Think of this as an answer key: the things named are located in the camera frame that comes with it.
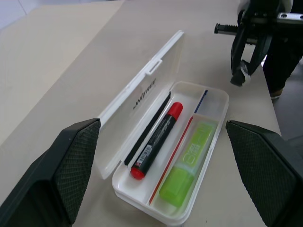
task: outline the person's leg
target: person's leg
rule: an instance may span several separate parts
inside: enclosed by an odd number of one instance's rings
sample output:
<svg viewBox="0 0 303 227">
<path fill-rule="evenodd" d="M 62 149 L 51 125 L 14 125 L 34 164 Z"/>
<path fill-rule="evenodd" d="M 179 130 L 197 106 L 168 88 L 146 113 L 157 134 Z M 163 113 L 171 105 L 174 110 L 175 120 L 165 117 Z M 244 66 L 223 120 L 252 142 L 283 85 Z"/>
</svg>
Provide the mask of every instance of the person's leg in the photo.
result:
<svg viewBox="0 0 303 227">
<path fill-rule="evenodd" d="M 292 13 L 303 12 L 303 0 L 295 0 Z M 289 38 L 287 41 L 274 37 L 267 53 L 263 71 L 271 94 L 280 94 L 300 59 L 303 43 Z"/>
</svg>

